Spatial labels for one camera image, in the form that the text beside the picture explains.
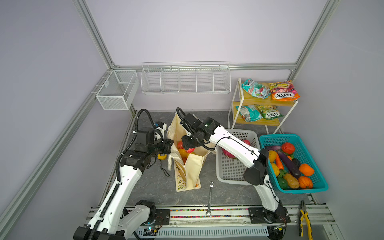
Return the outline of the yellow pear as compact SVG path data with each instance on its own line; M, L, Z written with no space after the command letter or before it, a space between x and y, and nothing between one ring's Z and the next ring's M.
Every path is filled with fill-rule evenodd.
M178 149L180 156L182 158L188 158L188 156L192 153L191 151L186 151L185 149Z

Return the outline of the cream floral tote bag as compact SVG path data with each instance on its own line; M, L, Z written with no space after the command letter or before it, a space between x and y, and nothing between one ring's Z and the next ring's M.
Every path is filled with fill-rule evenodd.
M177 149L177 143L182 141L182 136L187 132L181 126L180 121L179 116L175 114L168 127L167 138L174 141L168 157L168 169L174 168L175 170L176 191L184 192L201 188L200 173L211 151L197 147L187 159L182 158Z

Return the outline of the orange bell pepper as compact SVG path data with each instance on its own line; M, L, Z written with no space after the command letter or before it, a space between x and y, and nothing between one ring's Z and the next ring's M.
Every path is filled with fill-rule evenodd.
M299 171L306 177L310 177L315 173L315 170L308 164L301 164Z

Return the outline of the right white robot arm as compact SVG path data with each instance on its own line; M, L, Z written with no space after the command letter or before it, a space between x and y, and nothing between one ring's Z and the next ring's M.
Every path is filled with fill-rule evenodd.
M206 150L214 151L216 147L220 147L228 151L247 167L243 178L255 187L265 213L276 216L284 215L283 206L273 190L267 171L270 163L268 150L259 150L247 145L212 118L202 121L192 114L185 114L181 108L177 108L177 116L181 120L181 126L187 132L182 136L185 150L203 147Z

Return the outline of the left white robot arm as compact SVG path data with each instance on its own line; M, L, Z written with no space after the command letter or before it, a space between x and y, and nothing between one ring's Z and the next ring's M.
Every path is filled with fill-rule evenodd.
M85 227L78 227L75 240L125 240L143 223L153 223L156 206L151 201L139 201L124 215L124 209L136 183L152 158L171 152L173 140L163 139L135 144L121 154L116 168L117 178L101 207Z

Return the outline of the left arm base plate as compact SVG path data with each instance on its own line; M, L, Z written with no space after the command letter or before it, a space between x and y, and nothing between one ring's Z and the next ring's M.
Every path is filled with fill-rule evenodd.
M149 220L141 224L141 226L168 226L171 220L170 209L156 209L156 213Z

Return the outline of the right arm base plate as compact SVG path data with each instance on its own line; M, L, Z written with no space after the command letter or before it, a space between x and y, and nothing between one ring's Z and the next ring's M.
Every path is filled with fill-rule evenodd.
M288 210L278 206L273 212L262 207L248 208L252 224L287 224L291 222Z

